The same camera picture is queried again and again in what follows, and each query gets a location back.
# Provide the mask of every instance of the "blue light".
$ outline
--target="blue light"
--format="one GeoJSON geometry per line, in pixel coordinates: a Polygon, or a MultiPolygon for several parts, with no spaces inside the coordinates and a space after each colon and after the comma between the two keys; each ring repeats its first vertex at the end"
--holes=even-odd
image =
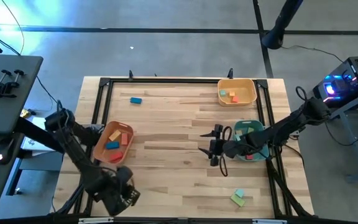
{"type": "Polygon", "coordinates": [[[335,91],[333,89],[333,86],[332,85],[326,85],[326,90],[327,90],[327,93],[328,94],[335,94],[335,91]]]}

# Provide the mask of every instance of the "foam block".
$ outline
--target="foam block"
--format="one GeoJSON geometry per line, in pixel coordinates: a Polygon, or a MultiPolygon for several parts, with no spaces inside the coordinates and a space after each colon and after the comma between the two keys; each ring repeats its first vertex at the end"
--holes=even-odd
{"type": "Polygon", "coordinates": [[[110,139],[111,141],[115,141],[120,134],[121,134],[121,132],[118,131],[118,130],[116,130],[112,135],[110,135],[109,139],[110,139]]]}
{"type": "Polygon", "coordinates": [[[242,196],[244,196],[244,190],[242,190],[242,189],[237,189],[234,193],[240,198],[242,198],[242,196]]]}
{"type": "Polygon", "coordinates": [[[117,153],[114,153],[113,155],[111,155],[110,157],[110,161],[112,162],[118,162],[122,159],[123,157],[123,153],[121,151],[117,152],[117,153]]]}
{"type": "Polygon", "coordinates": [[[241,199],[240,197],[238,197],[236,194],[233,194],[230,199],[236,203],[239,207],[242,207],[246,201],[244,201],[243,199],[241,199]]]}
{"type": "Polygon", "coordinates": [[[127,146],[128,145],[128,134],[127,133],[123,133],[121,135],[121,144],[123,146],[127,146]]]}
{"type": "Polygon", "coordinates": [[[238,96],[233,96],[233,98],[231,99],[231,101],[233,103],[238,103],[239,102],[239,97],[238,96]]]}
{"type": "Polygon", "coordinates": [[[141,98],[136,98],[136,97],[131,97],[131,103],[141,104],[142,99],[141,98]]]}
{"type": "Polygon", "coordinates": [[[106,144],[106,149],[118,149],[119,148],[119,142],[113,141],[106,144]]]}

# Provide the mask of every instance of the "yellow block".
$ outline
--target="yellow block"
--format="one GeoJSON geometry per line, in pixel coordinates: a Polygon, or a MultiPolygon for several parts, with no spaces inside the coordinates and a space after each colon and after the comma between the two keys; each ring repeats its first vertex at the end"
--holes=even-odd
{"type": "Polygon", "coordinates": [[[114,141],[114,140],[116,140],[116,139],[118,138],[118,136],[119,136],[120,134],[121,134],[121,132],[118,131],[118,130],[116,130],[112,135],[110,135],[109,139],[110,139],[111,141],[114,141]]]}

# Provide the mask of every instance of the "orange basket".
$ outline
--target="orange basket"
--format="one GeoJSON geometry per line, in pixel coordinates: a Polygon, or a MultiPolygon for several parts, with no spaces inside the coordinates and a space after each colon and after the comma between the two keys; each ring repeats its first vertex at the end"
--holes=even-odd
{"type": "Polygon", "coordinates": [[[111,164],[120,164],[124,161],[125,156],[128,152],[132,144],[132,140],[134,139],[134,130],[126,124],[122,124],[117,121],[111,121],[105,127],[102,135],[99,138],[98,143],[94,147],[93,156],[103,162],[109,162],[111,164]],[[115,139],[115,141],[119,141],[119,149],[107,149],[106,144],[111,142],[109,137],[115,132],[120,131],[121,134],[115,139]],[[121,144],[121,135],[128,134],[128,145],[123,146],[121,144]],[[122,153],[122,157],[120,159],[112,160],[112,157],[122,153]]]}
{"type": "Polygon", "coordinates": [[[256,89],[254,81],[249,78],[223,79],[218,82],[218,98],[222,106],[245,106],[256,100],[256,89]],[[238,102],[232,102],[229,92],[233,91],[238,97],[238,102]]]}

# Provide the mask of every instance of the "wood grain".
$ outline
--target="wood grain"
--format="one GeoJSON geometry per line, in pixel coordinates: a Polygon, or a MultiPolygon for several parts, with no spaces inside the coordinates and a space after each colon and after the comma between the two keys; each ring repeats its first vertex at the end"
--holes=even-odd
{"type": "MultiPolygon", "coordinates": [[[[89,124],[92,119],[100,77],[84,77],[76,120],[89,124]]],[[[275,121],[290,113],[282,79],[268,79],[275,121]]],[[[107,88],[104,89],[98,123],[101,122],[107,88]]],[[[266,123],[265,99],[261,93],[266,123]]],[[[233,126],[240,119],[258,119],[256,103],[222,107],[214,84],[115,83],[108,121],[120,121],[134,128],[134,142],[124,165],[132,169],[139,201],[122,217],[208,217],[272,218],[272,201],[264,162],[227,159],[229,177],[218,167],[209,166],[197,147],[209,146],[201,138],[215,124],[233,126]],[[129,103],[141,97],[141,105],[129,103]],[[230,200],[236,189],[244,189],[246,204],[238,208],[230,200]]],[[[299,150],[296,141],[288,145],[299,150]]],[[[283,163],[289,189],[304,208],[313,213],[302,161],[295,152],[283,148],[283,163]]],[[[75,190],[80,175],[65,156],[54,196],[60,208],[75,190]]],[[[278,193],[283,210],[282,194],[278,193]]],[[[108,216],[103,203],[94,203],[93,216],[108,216]]]]}

